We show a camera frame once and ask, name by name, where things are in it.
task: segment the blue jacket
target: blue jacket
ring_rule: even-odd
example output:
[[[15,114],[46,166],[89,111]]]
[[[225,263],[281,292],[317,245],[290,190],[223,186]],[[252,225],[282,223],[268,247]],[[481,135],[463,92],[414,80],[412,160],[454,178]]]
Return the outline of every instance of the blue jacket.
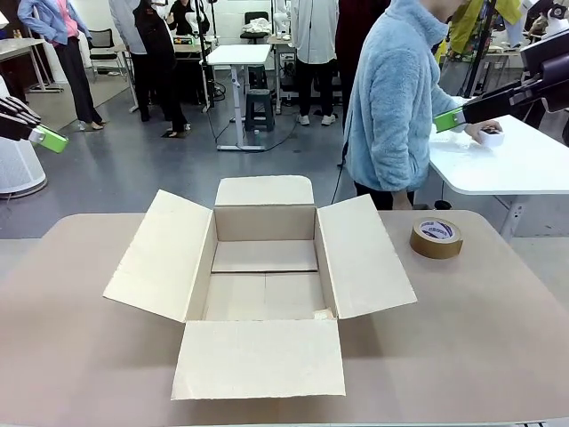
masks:
[[[37,8],[39,19],[34,17],[34,6]],[[91,38],[87,26],[79,18],[79,14],[69,0],[68,11],[71,19],[77,23],[79,31],[83,32],[87,38]],[[18,18],[29,29],[44,36],[48,42],[68,43],[68,30],[56,0],[21,0]]]
[[[427,179],[433,116],[458,107],[431,53],[447,30],[419,0],[393,0],[365,39],[344,137],[355,182],[415,191]]]

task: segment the brown packing tape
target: brown packing tape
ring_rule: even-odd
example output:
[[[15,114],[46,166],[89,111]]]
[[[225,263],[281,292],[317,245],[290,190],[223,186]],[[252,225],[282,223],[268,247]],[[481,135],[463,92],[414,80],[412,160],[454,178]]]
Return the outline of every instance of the brown packing tape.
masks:
[[[446,260],[458,255],[462,249],[460,229],[440,218],[421,218],[411,231],[411,247],[417,254],[435,260]]]

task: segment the floor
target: floor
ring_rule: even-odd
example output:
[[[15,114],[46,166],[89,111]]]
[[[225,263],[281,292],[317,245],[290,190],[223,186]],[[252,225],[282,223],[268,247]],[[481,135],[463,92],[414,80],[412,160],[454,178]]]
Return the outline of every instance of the floor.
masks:
[[[128,113],[131,106],[130,93],[119,93],[99,108],[110,119],[103,132],[80,133],[74,123],[62,129],[70,139],[63,154],[38,149],[49,179],[47,188],[34,196],[0,204],[0,238],[4,239],[0,240],[0,278],[33,248],[36,243],[33,238],[40,238],[60,218],[78,213],[143,212],[158,189],[212,206],[223,177],[293,173],[312,180],[318,205],[328,205],[333,200],[342,146],[340,124],[323,128],[318,117],[312,117],[312,126],[302,128],[295,125],[296,109],[286,107],[277,118],[273,133],[246,135],[268,146],[284,141],[282,145],[262,154],[219,153],[208,117],[200,108],[184,106],[192,131],[186,140],[171,141],[160,138],[168,124],[161,120],[157,109],[152,111],[152,120],[144,125],[136,114]],[[233,109],[228,94],[228,99],[210,114],[216,135],[231,117]],[[550,115],[544,120],[542,130],[560,141],[566,120],[565,112]],[[218,143],[235,144],[235,141],[236,130],[230,125]],[[418,202],[432,205],[441,198],[441,183],[432,173]],[[463,197],[449,189],[442,190],[454,208],[477,211],[496,228],[505,217],[503,206],[491,197]],[[343,174],[336,199],[351,196],[352,184]],[[535,237],[569,236],[568,214],[569,197],[536,197],[519,229],[520,236],[531,238],[515,238],[512,246],[569,310],[566,282],[569,238]],[[569,421],[551,425],[567,427]]]
[[[91,82],[91,93],[96,107],[128,87],[128,83],[120,76],[101,75],[94,83],[91,71],[86,70],[86,72]],[[63,88],[63,93],[30,93],[27,95],[29,106],[42,117],[44,124],[52,129],[61,129],[76,120],[73,95],[69,85],[58,85],[58,87]]]

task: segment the person in pink shirt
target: person in pink shirt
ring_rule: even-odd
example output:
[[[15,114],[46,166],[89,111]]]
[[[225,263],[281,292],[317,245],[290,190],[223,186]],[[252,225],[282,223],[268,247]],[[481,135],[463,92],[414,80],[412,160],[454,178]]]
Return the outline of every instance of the person in pink shirt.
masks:
[[[34,16],[34,7],[38,18]],[[45,37],[55,47],[61,67],[73,93],[77,118],[86,131],[99,131],[105,121],[92,101],[89,80],[79,51],[79,32],[91,39],[89,30],[69,0],[21,0],[18,17],[32,31]]]

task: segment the open cardboard box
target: open cardboard box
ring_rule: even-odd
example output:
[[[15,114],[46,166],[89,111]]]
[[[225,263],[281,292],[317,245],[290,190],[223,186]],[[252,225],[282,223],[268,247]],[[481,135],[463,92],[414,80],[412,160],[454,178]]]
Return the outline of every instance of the open cardboard box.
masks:
[[[337,321],[417,301],[369,196],[300,176],[159,191],[104,296],[186,323],[172,399],[345,395]]]

